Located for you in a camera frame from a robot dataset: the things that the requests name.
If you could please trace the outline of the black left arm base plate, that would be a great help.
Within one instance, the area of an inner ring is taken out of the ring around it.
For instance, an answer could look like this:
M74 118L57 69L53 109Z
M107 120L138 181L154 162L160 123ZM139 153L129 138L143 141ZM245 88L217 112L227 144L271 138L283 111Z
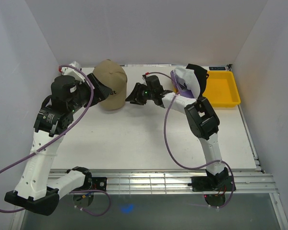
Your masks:
M107 190L107 178L106 177L92 177L92 190Z

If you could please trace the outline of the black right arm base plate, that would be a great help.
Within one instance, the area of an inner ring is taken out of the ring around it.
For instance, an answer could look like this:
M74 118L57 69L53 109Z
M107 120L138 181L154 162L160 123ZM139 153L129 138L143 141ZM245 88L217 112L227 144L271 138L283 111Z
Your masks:
M188 186L192 188L194 192L212 192L212 191L236 191L236 186L233 186L232 178L227 177L221 182L214 182L213 179L208 176L194 176L191 177L191 182Z

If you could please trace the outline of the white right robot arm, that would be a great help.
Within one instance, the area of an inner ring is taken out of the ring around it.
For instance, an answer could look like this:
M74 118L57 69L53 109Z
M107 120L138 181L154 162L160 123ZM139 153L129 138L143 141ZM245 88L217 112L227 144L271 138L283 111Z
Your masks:
M235 182L229 165L222 160L218 144L219 118L205 97L187 98L165 90L156 75L145 77L145 83L136 83L126 101L145 105L148 100L167 111L186 115L191 132L201 143L206 163L206 176L192 177L189 186L194 191L234 191Z

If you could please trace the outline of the beige baseball cap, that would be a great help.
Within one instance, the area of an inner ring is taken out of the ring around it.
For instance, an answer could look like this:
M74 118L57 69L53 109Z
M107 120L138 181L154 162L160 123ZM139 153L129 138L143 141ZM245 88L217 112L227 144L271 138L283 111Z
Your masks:
M128 78L124 69L116 62L106 59L95 66L94 76L105 86L112 89L101 107L107 111L118 110L125 105Z

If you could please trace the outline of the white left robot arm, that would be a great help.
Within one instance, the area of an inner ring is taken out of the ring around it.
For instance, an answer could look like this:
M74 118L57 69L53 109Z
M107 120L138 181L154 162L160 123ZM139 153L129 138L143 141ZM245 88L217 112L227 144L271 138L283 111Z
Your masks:
M51 84L51 95L41 105L34 124L34 139L30 158L16 188L6 193L4 200L36 214L49 216L59 200L69 192L88 191L92 174L85 167L69 169L62 178L47 183L48 175L64 135L76 123L74 114L105 100L111 89L94 74L80 81L61 75Z

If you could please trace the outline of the black baseball cap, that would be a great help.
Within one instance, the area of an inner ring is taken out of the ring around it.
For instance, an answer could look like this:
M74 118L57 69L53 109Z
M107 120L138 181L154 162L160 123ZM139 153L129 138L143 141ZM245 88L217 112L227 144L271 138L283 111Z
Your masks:
M201 97L204 93L204 91L206 90L206 86L207 86L207 79L209 77L208 71L206 69L204 69L203 67L199 66L199 65L195 65L195 64L188 64L186 69L190 69L194 71L194 74L197 78L197 81L199 83L199 87L200 87L200 92L198 96L195 96L194 93L193 96L195 98Z

